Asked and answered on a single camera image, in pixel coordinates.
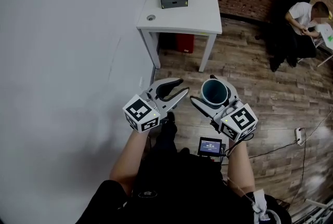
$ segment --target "cup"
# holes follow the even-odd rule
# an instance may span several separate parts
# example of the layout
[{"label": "cup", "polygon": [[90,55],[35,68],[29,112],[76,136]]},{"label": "cup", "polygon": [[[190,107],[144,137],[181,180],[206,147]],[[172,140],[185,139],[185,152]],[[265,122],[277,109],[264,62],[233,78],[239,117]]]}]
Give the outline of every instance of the cup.
[{"label": "cup", "polygon": [[201,98],[210,105],[222,105],[228,98],[227,87],[217,79],[208,79],[201,87]]}]

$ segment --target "white table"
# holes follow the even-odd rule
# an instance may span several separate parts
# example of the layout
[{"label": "white table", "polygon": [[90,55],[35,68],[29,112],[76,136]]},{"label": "white table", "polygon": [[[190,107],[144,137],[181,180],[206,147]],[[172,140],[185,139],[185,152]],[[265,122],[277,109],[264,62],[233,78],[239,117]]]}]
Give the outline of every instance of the white table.
[{"label": "white table", "polygon": [[146,0],[136,26],[141,30],[151,59],[161,68],[154,33],[182,33],[208,36],[199,72],[203,72],[217,34],[222,34],[219,3],[217,0],[188,0],[187,7],[162,9],[161,0]]},{"label": "white table", "polygon": [[[328,48],[329,51],[333,54],[333,40],[329,41],[328,37],[333,36],[333,30],[332,27],[328,23],[319,24],[319,32],[321,34],[321,37],[315,41],[315,47],[323,46]],[[320,63],[317,67],[323,65],[326,61],[333,58],[333,55],[329,56],[326,60],[324,60],[322,63]]]}]

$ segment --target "power strip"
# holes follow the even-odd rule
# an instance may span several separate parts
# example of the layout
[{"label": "power strip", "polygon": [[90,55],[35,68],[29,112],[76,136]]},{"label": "power strip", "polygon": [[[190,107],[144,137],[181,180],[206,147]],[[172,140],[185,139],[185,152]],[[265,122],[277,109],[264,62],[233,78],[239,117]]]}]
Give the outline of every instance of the power strip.
[{"label": "power strip", "polygon": [[298,145],[300,145],[302,143],[302,131],[303,128],[296,128],[295,129],[295,136],[296,136],[296,142]]}]

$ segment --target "monitor screen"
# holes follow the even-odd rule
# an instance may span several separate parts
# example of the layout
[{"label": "monitor screen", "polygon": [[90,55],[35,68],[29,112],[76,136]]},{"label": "monitor screen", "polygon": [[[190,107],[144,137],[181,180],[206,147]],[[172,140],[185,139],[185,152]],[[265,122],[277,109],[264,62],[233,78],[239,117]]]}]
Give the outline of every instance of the monitor screen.
[{"label": "monitor screen", "polygon": [[220,142],[215,141],[201,141],[200,151],[209,153],[220,153]]}]

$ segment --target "man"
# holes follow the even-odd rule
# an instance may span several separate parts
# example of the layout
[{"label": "man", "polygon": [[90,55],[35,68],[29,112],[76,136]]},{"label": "man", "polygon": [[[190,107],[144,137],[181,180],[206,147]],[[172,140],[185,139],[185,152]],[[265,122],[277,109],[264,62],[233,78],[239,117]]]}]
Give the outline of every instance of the man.
[{"label": "man", "polygon": [[278,47],[275,57],[270,59],[271,70],[275,72],[287,58],[290,66],[296,67],[297,58],[314,58],[316,48],[312,37],[319,36],[318,24],[328,20],[329,11],[325,3],[317,2],[313,6],[298,2],[285,15],[288,24],[278,32]]},{"label": "man", "polygon": [[[226,183],[219,163],[191,155],[188,148],[177,153],[173,113],[168,113],[168,119],[142,162],[148,132],[132,132],[109,180],[100,185],[77,224],[126,223],[129,219],[139,223],[254,222],[254,176],[246,143],[231,153]],[[289,214],[273,197],[265,195],[265,200],[270,220],[260,223],[291,224]]]}]

